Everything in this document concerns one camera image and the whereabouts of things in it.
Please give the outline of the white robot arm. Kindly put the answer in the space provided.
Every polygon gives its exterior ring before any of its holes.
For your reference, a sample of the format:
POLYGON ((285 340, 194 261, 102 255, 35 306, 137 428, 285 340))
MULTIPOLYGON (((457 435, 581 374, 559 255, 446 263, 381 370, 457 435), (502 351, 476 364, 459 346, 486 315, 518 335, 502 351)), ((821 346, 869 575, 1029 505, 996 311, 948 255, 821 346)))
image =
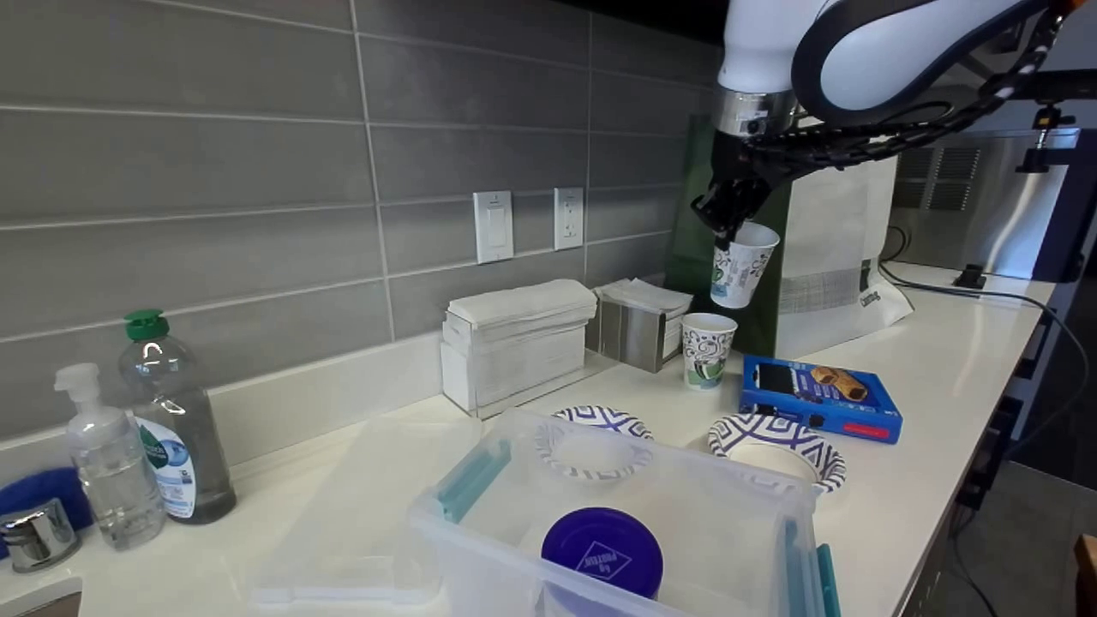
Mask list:
POLYGON ((803 173, 895 157, 1011 100, 1090 97, 1090 72, 1046 72, 1084 3, 730 0, 697 220, 726 246, 803 173))

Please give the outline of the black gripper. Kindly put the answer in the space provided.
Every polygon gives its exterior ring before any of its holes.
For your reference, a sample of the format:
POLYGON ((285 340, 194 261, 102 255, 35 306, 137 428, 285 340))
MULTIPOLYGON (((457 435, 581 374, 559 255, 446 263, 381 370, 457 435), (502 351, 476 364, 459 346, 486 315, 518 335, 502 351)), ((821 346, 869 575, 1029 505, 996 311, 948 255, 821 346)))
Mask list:
POLYGON ((737 230, 766 203, 773 189, 795 178, 795 162, 781 152, 754 148, 742 137, 711 132, 710 186, 689 208, 719 236, 737 230))

